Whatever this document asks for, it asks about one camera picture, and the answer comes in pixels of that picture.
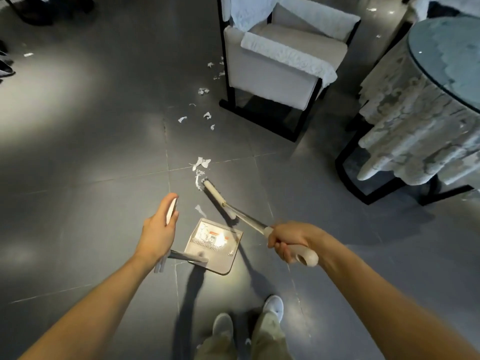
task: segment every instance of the chair seat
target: chair seat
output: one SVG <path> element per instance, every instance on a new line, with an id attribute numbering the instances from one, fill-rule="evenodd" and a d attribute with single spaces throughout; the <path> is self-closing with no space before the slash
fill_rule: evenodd
<path id="1" fill-rule="evenodd" d="M 281 25 L 267 24 L 263 27 L 257 25 L 250 32 L 324 60 L 330 63 L 335 70 L 347 54 L 348 47 L 344 42 Z"/>

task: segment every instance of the hand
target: hand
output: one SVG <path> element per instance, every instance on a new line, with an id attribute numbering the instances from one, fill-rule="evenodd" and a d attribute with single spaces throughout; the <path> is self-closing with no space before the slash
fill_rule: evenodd
<path id="1" fill-rule="evenodd" d="M 177 193 L 168 193 L 160 202 L 157 212 L 143 222 L 134 257 L 146 260 L 147 265 L 151 268 L 170 250 L 173 244 L 179 212 L 173 212 L 169 224 L 166 223 L 166 218 L 175 198 L 178 198 Z"/>
<path id="2" fill-rule="evenodd" d="M 303 245 L 319 254 L 319 241 L 325 237 L 331 237 L 327 232 L 310 223 L 289 221 L 272 227 L 273 232 L 268 236 L 268 247 L 275 248 L 279 257 L 288 264 L 296 261 L 289 250 L 289 245 Z"/>

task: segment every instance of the white upholstered armchair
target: white upholstered armchair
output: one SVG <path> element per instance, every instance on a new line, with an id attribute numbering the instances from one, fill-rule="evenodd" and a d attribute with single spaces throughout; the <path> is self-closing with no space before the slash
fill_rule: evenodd
<path id="1" fill-rule="evenodd" d="M 296 141 L 316 98 L 337 79 L 360 17 L 309 0 L 267 0 L 271 13 L 245 17 L 239 0 L 217 1 L 227 89 L 220 106 Z M 294 131 L 237 106 L 235 88 L 301 110 Z"/>

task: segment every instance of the forearm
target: forearm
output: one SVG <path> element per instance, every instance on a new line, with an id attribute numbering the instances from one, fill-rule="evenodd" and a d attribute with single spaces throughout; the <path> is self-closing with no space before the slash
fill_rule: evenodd
<path id="1" fill-rule="evenodd" d="M 151 270 L 133 257 L 70 309 L 21 360 L 97 359 L 104 353 L 135 292 Z"/>
<path id="2" fill-rule="evenodd" d="M 476 350 L 334 238 L 313 240 L 320 265 L 386 359 L 478 359 Z"/>

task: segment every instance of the pant leg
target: pant leg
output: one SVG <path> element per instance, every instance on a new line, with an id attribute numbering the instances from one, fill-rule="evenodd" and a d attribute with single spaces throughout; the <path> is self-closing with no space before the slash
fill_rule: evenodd
<path id="1" fill-rule="evenodd" d="M 263 312 L 251 338 L 252 360 L 293 360 L 277 315 Z"/>
<path id="2" fill-rule="evenodd" d="M 195 360 L 237 360 L 237 350 L 227 336 L 212 336 L 200 346 Z"/>

